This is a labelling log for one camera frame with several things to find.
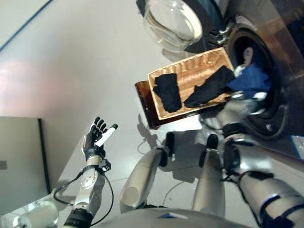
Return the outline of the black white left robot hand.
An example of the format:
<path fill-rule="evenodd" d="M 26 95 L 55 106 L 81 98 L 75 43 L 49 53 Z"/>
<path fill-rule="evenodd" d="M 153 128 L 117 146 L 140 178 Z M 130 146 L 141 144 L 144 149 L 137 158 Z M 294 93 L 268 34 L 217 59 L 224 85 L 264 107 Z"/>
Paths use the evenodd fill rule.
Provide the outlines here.
<path fill-rule="evenodd" d="M 86 161 L 93 156 L 105 158 L 104 144 L 117 128 L 116 123 L 107 128 L 105 121 L 99 116 L 93 120 L 89 132 L 84 136 L 81 149 Z"/>

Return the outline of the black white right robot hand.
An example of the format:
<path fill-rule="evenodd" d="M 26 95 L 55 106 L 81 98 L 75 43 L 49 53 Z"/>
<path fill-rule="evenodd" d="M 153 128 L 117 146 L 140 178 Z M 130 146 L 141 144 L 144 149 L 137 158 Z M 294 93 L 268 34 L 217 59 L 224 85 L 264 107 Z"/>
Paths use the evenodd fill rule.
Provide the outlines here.
<path fill-rule="evenodd" d="M 255 112 L 265 109 L 265 99 L 267 97 L 267 92 L 257 92 L 246 94 L 245 91 L 237 91 L 231 94 L 232 100 L 241 101 L 244 104 L 247 104 Z"/>

